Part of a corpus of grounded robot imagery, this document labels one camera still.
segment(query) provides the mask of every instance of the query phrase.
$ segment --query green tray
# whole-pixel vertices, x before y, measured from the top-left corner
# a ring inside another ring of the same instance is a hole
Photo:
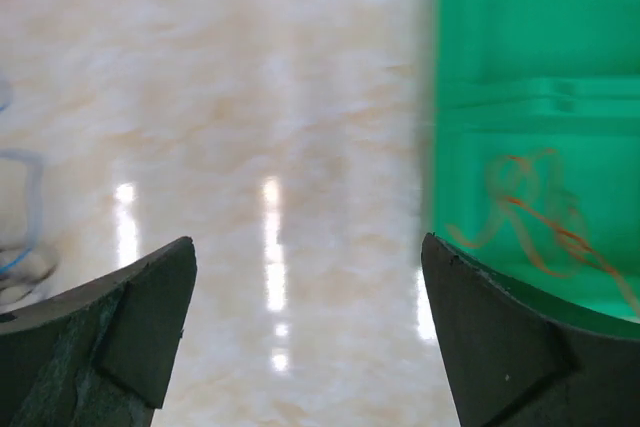
[[[438,31],[436,233],[462,247],[448,224],[470,238],[482,229],[492,159],[553,148],[590,244],[640,296],[640,0],[439,0]],[[521,218],[548,267],[566,271],[549,230]],[[540,271],[508,223],[465,250],[565,300],[634,317],[611,275]]]

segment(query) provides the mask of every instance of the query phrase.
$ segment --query orange rope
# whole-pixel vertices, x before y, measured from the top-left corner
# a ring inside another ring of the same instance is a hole
[[[609,262],[607,262],[601,254],[595,251],[595,249],[593,249],[589,242],[586,241],[583,237],[562,227],[559,220],[551,219],[534,210],[530,206],[535,202],[538,196],[537,190],[540,183],[538,175],[533,168],[534,163],[542,157],[555,156],[556,154],[557,153],[555,150],[546,149],[529,158],[508,155],[498,159],[498,162],[492,163],[487,169],[487,189],[489,191],[489,194],[494,198],[495,203],[493,204],[490,218],[487,220],[487,225],[481,231],[481,233],[478,234],[478,238],[475,241],[469,241],[468,239],[466,239],[460,229],[456,226],[448,225],[447,228],[449,229],[449,232],[451,233],[453,238],[462,246],[471,249],[478,249],[490,242],[497,235],[504,221],[509,220],[515,230],[516,236],[518,238],[518,241],[520,242],[522,249],[525,251],[530,262],[535,267],[545,272],[546,274],[557,278],[566,279],[574,275],[575,269],[568,274],[564,274],[554,272],[546,266],[542,256],[536,250],[526,226],[518,216],[517,212],[514,210],[515,207],[517,207],[520,210],[523,210],[534,218],[538,219],[552,230],[553,237],[556,243],[558,243],[575,261],[576,267],[578,267],[580,264],[584,264],[611,275],[611,277],[616,282],[618,290],[620,291],[622,296],[629,303],[635,315],[640,318],[640,302],[634,294],[633,289],[631,288],[629,283],[624,280],[622,275]],[[506,192],[500,193],[498,192],[500,190],[498,186],[493,184],[494,178],[490,174],[497,173],[499,175],[502,166],[508,162],[515,163],[519,167],[518,170],[515,170],[511,173],[510,177],[507,177],[507,180],[510,181],[507,187],[510,187],[510,190],[514,194],[523,180],[529,180],[529,184],[534,187],[534,189],[529,192],[527,201],[517,198],[515,195],[507,194]],[[559,161],[556,161],[553,167],[554,169],[552,170],[551,175],[552,179],[549,182],[550,193],[554,192],[554,187],[557,188],[562,184],[562,168]],[[586,231],[586,223],[584,222],[584,218],[579,213],[578,209],[574,206],[569,206],[567,210],[569,218],[580,221],[583,230]],[[595,262],[589,260],[587,258],[588,256],[591,256],[593,259],[595,259]]]

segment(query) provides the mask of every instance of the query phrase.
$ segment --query marble surface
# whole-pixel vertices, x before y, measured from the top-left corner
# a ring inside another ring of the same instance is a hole
[[[418,270],[429,0],[1,2],[0,147],[46,160],[53,291],[195,241],[154,426],[458,425]]]

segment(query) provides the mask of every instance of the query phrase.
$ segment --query blue cable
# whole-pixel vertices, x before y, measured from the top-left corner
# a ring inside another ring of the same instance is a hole
[[[6,81],[0,81],[7,99],[0,104],[0,112],[11,104],[11,88]],[[44,171],[44,161],[40,154],[22,149],[2,149],[0,158],[20,162],[27,167],[26,203],[27,203],[27,232],[25,234],[24,250],[11,262],[0,267],[0,275],[22,262],[35,248],[42,231],[42,197],[40,185]]]

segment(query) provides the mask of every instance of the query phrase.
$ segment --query orange string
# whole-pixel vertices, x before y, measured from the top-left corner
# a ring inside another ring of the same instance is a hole
[[[537,178],[537,174],[533,169],[533,164],[536,160],[539,160],[544,156],[555,154],[555,150],[546,149],[537,155],[531,156],[529,159],[515,155],[505,156],[503,160],[514,162],[520,167],[519,171],[516,171],[514,174],[512,174],[511,180],[513,185],[511,187],[513,188],[513,190],[517,189],[518,185],[520,184],[521,178],[524,177],[526,180],[527,176],[529,177],[529,180],[537,186],[537,184],[539,183],[539,179]],[[556,169],[554,171],[554,175],[556,177],[559,177],[554,179],[557,184],[559,183],[559,181],[561,181],[561,168],[559,168],[559,164],[556,164],[555,167]],[[530,262],[536,268],[540,269],[548,275],[557,278],[568,278],[574,275],[575,271],[568,274],[558,273],[554,272],[546,266],[542,256],[536,250],[526,226],[524,225],[518,214],[515,212],[513,206],[516,206],[549,227],[553,232],[553,237],[556,243],[558,243],[567,252],[567,254],[569,254],[569,256],[577,262],[576,266],[578,266],[579,264],[584,264],[609,274],[616,282],[618,290],[628,302],[630,307],[633,309],[635,315],[640,318],[640,302],[634,294],[631,285],[629,285],[629,283],[622,277],[622,275],[601,254],[599,254],[587,240],[585,240],[578,234],[565,229],[558,221],[552,220],[530,207],[529,204],[532,204],[535,201],[536,195],[531,195],[532,198],[529,199],[529,202],[525,202],[522,199],[515,197],[514,195],[497,194],[497,192],[495,192],[495,186],[493,186],[492,189],[489,180],[490,179],[488,176],[487,184],[490,194],[493,194],[495,197],[496,205],[498,206],[499,210],[499,218],[495,218],[494,214],[494,218],[491,219],[491,221],[487,221],[487,225],[483,229],[483,232],[478,235],[478,239],[476,241],[469,241],[465,239],[460,229],[455,226],[448,225],[447,227],[449,228],[451,235],[459,244],[466,246],[467,248],[474,249],[482,247],[486,243],[490,242],[493,237],[495,237],[495,235],[497,235],[500,227],[508,218],[515,230],[518,242],[527,254]],[[569,207],[568,213],[570,218],[582,219],[582,216],[580,215],[578,209],[575,207]],[[591,256],[593,259],[595,259],[595,262],[589,260],[588,256]]]

